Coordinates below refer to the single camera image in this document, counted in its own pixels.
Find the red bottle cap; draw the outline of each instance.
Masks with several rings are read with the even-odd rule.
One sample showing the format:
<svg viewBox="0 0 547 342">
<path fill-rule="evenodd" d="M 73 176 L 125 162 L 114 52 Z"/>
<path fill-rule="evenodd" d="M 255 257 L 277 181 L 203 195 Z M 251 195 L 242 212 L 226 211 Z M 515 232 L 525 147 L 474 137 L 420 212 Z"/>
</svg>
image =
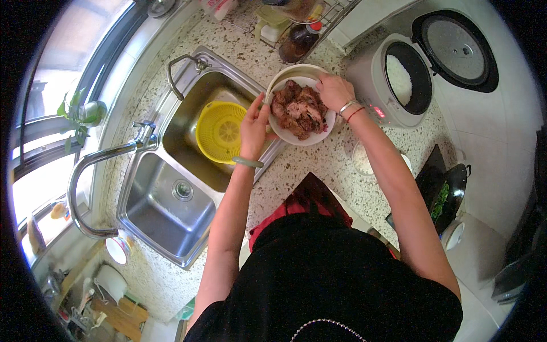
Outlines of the red bottle cap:
<svg viewBox="0 0 547 342">
<path fill-rule="evenodd" d="M 315 31 L 321 30 L 321 27 L 323 27 L 323 24 L 320 21 L 310 24 L 310 28 Z"/>
</svg>

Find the woman's left hand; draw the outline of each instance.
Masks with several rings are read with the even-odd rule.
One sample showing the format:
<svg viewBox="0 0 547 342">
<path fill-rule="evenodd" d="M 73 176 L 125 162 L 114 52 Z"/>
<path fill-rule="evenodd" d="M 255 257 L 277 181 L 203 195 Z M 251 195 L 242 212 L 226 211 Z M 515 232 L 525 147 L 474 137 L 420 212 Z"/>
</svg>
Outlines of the woman's left hand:
<svg viewBox="0 0 547 342">
<path fill-rule="evenodd" d="M 270 106 L 264 104 L 260 111 L 258 107 L 264 99 L 264 92 L 253 101 L 240 126 L 241 150 L 240 156 L 248 160 L 258 160 L 260 150 L 266 139 L 266 125 L 270 115 Z"/>
</svg>

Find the countertop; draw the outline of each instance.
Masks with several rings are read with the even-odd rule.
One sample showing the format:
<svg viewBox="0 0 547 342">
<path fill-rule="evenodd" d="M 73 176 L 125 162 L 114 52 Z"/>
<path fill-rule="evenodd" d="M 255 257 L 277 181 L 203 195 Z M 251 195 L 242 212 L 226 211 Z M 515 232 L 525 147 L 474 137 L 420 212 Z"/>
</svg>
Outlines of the countertop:
<svg viewBox="0 0 547 342">
<path fill-rule="evenodd" d="M 371 42 L 385 32 L 377 30 L 368 35 Z M 179 32 L 158 53 L 139 83 L 123 113 L 114 144 L 133 138 L 132 121 L 149 119 L 157 100 L 167 87 L 164 65 L 177 56 L 191 54 L 204 45 L 243 70 L 267 88 L 271 78 L 289 66 L 278 57 L 277 51 L 263 43 L 254 43 L 253 37 L 228 23 L 212 22 L 202 11 L 181 27 Z M 305 62 L 321 66 L 331 73 L 343 75 L 343 55 L 328 40 L 323 42 Z M 455 151 L 449 132 L 433 101 L 427 116 L 415 130 L 384 129 L 395 146 L 406 154 L 416 176 L 435 144 L 439 144 L 448 166 L 456 163 Z M 347 124 L 337 125 L 329 137 L 313 146 L 288 146 L 255 184 L 247 231 L 260 223 L 289 195 L 308 172 L 313 172 L 336 192 L 365 221 L 376 228 L 391 244 L 398 247 L 397 235 L 385 222 L 390 209 L 374 177 L 357 174 L 351 163 L 351 151 L 357 139 Z M 105 212 L 104 225 L 122 228 L 115 217 L 122 181 L 130 156 L 122 155 L 107 164 L 109 182 L 102 191 Z M 158 321 L 169 321 L 197 293 L 207 250 L 198 257 L 189 271 L 184 271 L 137 240 L 133 255 L 126 265 L 114 262 L 106 250 L 102 257 L 120 271 L 129 291 L 138 297 L 149 313 Z"/>
</svg>

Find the rice cooker lid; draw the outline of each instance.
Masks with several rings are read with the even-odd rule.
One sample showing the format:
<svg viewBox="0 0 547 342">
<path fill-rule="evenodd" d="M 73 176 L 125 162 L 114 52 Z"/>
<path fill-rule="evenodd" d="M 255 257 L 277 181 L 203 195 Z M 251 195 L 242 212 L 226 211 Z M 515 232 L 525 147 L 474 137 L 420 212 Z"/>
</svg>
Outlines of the rice cooker lid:
<svg viewBox="0 0 547 342">
<path fill-rule="evenodd" d="M 440 10 L 422 15 L 412 23 L 417 42 L 432 70 L 461 88 L 492 92 L 499 83 L 492 49 L 479 28 L 464 15 Z"/>
</svg>

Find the person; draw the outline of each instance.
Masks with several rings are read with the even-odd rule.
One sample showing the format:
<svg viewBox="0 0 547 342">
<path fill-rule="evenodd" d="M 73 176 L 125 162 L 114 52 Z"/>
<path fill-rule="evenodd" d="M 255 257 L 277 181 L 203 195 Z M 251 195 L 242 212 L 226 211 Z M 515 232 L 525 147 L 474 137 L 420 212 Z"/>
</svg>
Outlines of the person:
<svg viewBox="0 0 547 342">
<path fill-rule="evenodd" d="M 328 108 L 338 112 L 349 104 L 341 115 L 389 202 L 401 260 L 377 238 L 349 229 L 351 218 L 336 200 L 312 194 L 318 187 L 311 178 L 253 229 L 252 252 L 240 270 L 254 168 L 237 164 L 211 223 L 184 341 L 449 341 L 456 335 L 463 318 L 458 282 L 412 173 L 352 102 L 353 86 L 329 74 L 320 80 Z M 259 110 L 263 99 L 262 93 L 241 123 L 244 159 L 256 161 L 265 141 L 270 108 Z"/>
</svg>

